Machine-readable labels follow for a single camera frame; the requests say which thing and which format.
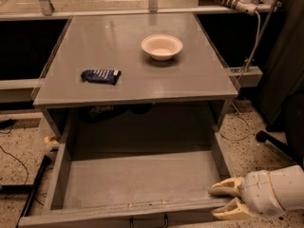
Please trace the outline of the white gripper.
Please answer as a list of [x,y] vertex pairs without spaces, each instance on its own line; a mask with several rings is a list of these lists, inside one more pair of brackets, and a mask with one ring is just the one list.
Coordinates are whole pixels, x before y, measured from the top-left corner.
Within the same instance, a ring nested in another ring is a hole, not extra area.
[[208,194],[212,196],[241,196],[241,199],[233,198],[224,206],[214,209],[212,215],[217,219],[250,219],[252,217],[251,211],[264,217],[272,217],[284,212],[276,198],[270,173],[265,170],[250,172],[244,178],[232,177],[217,182],[208,189]]

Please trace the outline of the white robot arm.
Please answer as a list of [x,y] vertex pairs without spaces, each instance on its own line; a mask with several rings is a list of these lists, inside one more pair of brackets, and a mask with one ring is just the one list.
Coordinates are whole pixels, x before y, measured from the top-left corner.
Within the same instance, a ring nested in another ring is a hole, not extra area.
[[215,183],[211,196],[233,197],[212,211],[223,220],[242,220],[252,217],[273,217],[287,211],[304,209],[304,171],[299,165],[250,172],[244,177],[232,177]]

